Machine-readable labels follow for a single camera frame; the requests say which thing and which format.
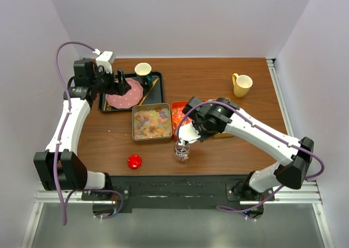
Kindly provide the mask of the gold tin of lollipops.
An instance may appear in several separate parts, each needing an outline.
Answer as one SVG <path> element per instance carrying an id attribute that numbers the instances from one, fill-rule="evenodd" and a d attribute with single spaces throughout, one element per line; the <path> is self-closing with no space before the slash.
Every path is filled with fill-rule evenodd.
<path id="1" fill-rule="evenodd" d="M 222 132 L 222 133 L 218 133 L 218 134 L 213 135 L 213 138 L 214 139 L 223 139 L 223 138 L 231 138 L 233 136 L 234 135 L 232 135 L 232 134 Z"/>

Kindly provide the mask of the orange tin of lollipops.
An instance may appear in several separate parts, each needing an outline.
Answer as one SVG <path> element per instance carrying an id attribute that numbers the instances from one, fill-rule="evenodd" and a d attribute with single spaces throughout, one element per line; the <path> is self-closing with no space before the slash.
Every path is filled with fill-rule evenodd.
<path id="1" fill-rule="evenodd" d="M 173 138 L 177 140 L 177 129 L 180 121 L 183 119 L 185 114 L 183 113 L 184 107 L 186 106 L 187 101 L 175 101 L 171 104 L 171 118 L 172 118 L 172 130 Z M 186 117 L 182 125 L 189 124 L 192 122 L 192 119 Z"/>

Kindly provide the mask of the brown tin of gummies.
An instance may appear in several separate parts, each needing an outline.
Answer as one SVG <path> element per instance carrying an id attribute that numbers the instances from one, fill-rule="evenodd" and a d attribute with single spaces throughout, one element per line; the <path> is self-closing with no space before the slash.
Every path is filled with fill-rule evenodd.
<path id="1" fill-rule="evenodd" d="M 137 105 L 132 109 L 132 138 L 135 143 L 161 143 L 172 140 L 172 118 L 167 103 Z"/>

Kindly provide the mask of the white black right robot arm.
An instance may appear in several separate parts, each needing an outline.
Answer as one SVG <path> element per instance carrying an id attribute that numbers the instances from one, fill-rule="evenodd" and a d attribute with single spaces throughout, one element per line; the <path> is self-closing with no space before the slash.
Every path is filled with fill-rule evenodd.
<path id="1" fill-rule="evenodd" d="M 294 190 L 302 187 L 314 149 L 310 138 L 300 140 L 282 134 L 225 98 L 204 102 L 194 96 L 183 113 L 191 122 L 177 128 L 181 144 L 202 142 L 216 134 L 227 133 L 248 141 L 275 159 L 275 164 L 250 172 L 245 181 L 233 186 L 234 195 L 254 201 L 276 186 Z"/>

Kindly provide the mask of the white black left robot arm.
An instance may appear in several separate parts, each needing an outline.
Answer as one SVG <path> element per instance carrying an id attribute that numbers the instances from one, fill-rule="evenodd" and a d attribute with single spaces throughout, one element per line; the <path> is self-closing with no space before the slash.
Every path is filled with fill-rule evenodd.
<path id="1" fill-rule="evenodd" d="M 34 156 L 34 165 L 45 190 L 90 190 L 100 200 L 113 194 L 106 173 L 88 171 L 77 156 L 83 124 L 99 93 L 123 96 L 131 88 L 124 72 L 112 69 L 112 52 L 103 52 L 96 60 L 74 63 L 76 85 L 64 92 L 63 111 L 57 129 L 43 152 Z"/>

